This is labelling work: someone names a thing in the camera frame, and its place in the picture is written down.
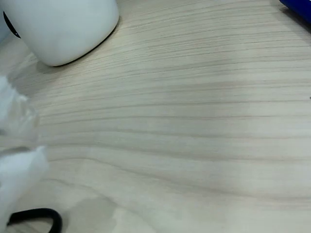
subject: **white mug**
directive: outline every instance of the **white mug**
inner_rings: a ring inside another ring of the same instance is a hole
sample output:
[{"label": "white mug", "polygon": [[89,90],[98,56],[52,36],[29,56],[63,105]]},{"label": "white mug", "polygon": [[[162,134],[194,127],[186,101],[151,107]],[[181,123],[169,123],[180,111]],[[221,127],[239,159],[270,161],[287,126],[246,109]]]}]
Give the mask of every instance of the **white mug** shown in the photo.
[{"label": "white mug", "polygon": [[69,63],[116,27],[116,0],[0,0],[18,35],[49,66]]}]

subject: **wood grain surface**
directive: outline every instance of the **wood grain surface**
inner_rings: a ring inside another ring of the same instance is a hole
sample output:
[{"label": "wood grain surface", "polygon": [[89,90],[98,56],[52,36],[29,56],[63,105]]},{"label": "wood grain surface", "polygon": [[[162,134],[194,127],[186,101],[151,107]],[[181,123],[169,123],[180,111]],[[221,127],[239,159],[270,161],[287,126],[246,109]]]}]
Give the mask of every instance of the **wood grain surface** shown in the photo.
[{"label": "wood grain surface", "polygon": [[69,65],[0,45],[51,162],[18,209],[54,208],[67,233],[309,233],[308,25],[277,0],[118,4],[116,30]]}]

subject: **wooden desk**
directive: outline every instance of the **wooden desk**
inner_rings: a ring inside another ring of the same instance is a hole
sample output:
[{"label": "wooden desk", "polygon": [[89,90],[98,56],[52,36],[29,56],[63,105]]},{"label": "wooden desk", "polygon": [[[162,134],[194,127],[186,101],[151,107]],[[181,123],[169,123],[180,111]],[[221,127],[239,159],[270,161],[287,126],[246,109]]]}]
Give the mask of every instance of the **wooden desk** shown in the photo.
[{"label": "wooden desk", "polygon": [[277,0],[118,3],[67,66],[0,46],[51,162],[18,209],[55,208],[67,233],[309,233],[309,29]]}]

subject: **blue object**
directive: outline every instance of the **blue object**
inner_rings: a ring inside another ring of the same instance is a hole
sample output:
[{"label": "blue object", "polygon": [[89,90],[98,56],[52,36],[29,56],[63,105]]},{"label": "blue object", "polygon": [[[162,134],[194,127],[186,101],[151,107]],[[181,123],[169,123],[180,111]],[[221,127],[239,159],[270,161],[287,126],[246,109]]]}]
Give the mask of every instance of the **blue object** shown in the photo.
[{"label": "blue object", "polygon": [[311,0],[280,0],[288,8],[301,15],[311,23]]}]

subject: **black handle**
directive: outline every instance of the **black handle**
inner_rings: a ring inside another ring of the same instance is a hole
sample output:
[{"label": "black handle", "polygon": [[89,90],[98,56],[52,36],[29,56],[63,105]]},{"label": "black handle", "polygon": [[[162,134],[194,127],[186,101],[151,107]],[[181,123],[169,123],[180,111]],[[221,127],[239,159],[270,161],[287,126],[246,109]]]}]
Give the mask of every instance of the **black handle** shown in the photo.
[{"label": "black handle", "polygon": [[9,226],[23,221],[33,220],[36,218],[51,218],[53,220],[53,224],[49,233],[61,233],[63,227],[62,217],[55,210],[48,208],[24,210],[13,213],[7,225]]},{"label": "black handle", "polygon": [[5,12],[3,12],[3,17],[4,17],[4,21],[6,23],[6,25],[8,26],[8,28],[11,30],[11,32],[18,38],[20,38],[19,34],[17,33],[17,31],[15,30],[15,28],[13,27],[13,25],[11,24],[8,16],[6,16]]}]

